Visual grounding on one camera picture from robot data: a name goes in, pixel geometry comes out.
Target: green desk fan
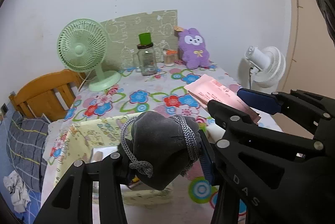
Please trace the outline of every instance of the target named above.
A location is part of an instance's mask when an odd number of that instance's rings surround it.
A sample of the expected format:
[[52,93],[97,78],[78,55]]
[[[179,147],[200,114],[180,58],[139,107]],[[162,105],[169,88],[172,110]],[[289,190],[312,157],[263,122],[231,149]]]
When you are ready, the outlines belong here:
[[108,89],[121,78],[118,72],[103,72],[101,68],[107,42],[107,34],[103,27],[90,19],[72,21],[58,37],[58,56],[67,68],[75,72],[95,70],[97,76],[90,81],[88,87],[92,92]]

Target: white tube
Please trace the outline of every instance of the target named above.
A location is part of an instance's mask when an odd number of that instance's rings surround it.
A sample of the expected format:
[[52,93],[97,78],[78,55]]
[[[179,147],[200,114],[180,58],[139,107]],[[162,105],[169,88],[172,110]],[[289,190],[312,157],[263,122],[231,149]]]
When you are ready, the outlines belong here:
[[271,62],[270,58],[255,46],[249,46],[248,50],[245,53],[245,57],[260,70],[268,68]]
[[222,139],[224,133],[226,132],[223,128],[219,127],[217,124],[212,123],[206,127],[208,135],[213,139],[216,143],[220,139]]

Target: fan stand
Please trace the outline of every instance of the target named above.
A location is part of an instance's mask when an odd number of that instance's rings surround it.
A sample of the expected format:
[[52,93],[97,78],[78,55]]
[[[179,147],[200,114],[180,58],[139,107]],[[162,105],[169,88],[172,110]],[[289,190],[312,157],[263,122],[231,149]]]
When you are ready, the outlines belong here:
[[103,72],[101,65],[94,68],[96,72],[96,77],[94,77],[88,86],[91,92],[100,92],[109,89],[115,85],[121,78],[119,72],[116,71],[106,71]]

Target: wooden chair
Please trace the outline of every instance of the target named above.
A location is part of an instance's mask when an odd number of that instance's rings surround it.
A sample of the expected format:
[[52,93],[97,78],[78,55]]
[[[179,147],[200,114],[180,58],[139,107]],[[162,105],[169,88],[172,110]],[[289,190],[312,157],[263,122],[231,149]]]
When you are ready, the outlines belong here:
[[60,92],[70,108],[75,99],[69,85],[71,82],[79,88],[82,79],[78,73],[64,69],[34,79],[21,88],[17,95],[11,94],[9,99],[15,109],[28,118],[34,118],[33,113],[37,117],[44,113],[50,120],[56,121],[64,118],[67,111],[59,102],[54,89]]

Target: plaid pillow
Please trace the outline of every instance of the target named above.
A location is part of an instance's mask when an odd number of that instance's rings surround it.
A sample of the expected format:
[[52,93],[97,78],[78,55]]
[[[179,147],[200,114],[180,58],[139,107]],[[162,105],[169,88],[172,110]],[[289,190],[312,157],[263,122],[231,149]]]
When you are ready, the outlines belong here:
[[15,112],[8,132],[7,154],[24,183],[36,192],[41,192],[46,170],[42,158],[48,122],[43,119],[23,118]]

